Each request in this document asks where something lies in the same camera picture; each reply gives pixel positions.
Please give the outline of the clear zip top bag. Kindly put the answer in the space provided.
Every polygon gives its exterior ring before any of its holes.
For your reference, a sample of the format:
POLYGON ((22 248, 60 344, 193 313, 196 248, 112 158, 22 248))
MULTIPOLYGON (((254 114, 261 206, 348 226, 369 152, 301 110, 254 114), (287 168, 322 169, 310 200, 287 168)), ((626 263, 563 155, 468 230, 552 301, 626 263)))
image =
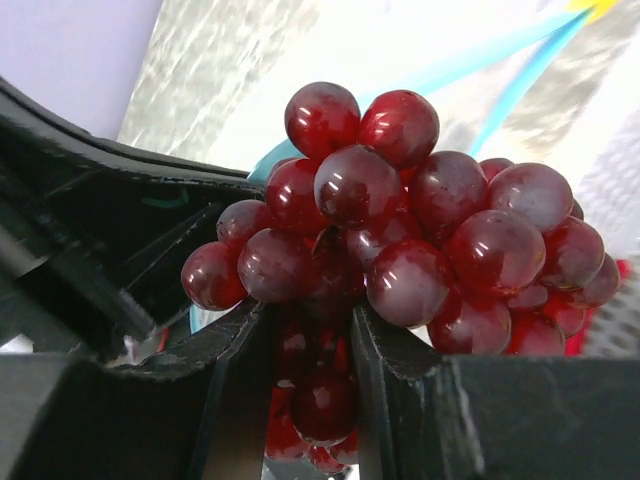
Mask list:
POLYGON ((249 170, 283 110, 328 80, 438 110, 439 144, 561 170, 639 112, 639 5, 614 1, 166 1, 119 140, 249 170))

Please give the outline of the red grape bunch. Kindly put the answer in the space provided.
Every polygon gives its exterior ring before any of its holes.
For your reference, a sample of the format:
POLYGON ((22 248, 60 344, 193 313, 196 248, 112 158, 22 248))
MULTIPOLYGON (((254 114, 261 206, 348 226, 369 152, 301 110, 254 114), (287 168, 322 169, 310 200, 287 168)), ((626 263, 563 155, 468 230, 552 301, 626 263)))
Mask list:
POLYGON ((358 304, 425 328, 441 354, 547 356, 564 354, 625 278, 562 175, 438 150, 438 114, 416 92, 361 110, 346 88, 313 82, 284 125, 298 155, 271 168, 262 199, 227 206, 181 271, 203 310, 274 306, 274 462, 328 475, 357 463, 358 304))

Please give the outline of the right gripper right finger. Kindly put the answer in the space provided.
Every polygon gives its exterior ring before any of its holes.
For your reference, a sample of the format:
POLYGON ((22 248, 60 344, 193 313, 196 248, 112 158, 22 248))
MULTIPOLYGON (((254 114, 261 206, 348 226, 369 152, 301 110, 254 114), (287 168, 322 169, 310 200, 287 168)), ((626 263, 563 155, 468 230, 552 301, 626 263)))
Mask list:
POLYGON ((443 356, 355 309, 364 479, 635 479, 633 359, 443 356))

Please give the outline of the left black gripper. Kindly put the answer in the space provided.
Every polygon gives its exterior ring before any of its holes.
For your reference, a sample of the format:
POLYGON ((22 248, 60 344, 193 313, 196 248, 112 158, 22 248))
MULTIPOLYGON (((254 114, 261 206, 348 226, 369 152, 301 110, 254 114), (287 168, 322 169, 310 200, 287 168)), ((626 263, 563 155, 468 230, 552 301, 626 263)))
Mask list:
POLYGON ((187 315, 186 258, 227 206, 262 194, 244 172, 93 136, 1 85, 3 260, 37 323, 100 359, 187 315))

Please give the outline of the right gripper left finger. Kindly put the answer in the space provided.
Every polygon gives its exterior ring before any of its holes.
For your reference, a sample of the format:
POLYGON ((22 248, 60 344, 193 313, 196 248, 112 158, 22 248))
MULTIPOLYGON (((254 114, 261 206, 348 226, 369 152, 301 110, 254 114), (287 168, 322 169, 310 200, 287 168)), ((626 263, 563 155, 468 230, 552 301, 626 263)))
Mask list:
POLYGON ((257 479, 272 310, 247 300, 139 365, 1 359, 5 479, 257 479))

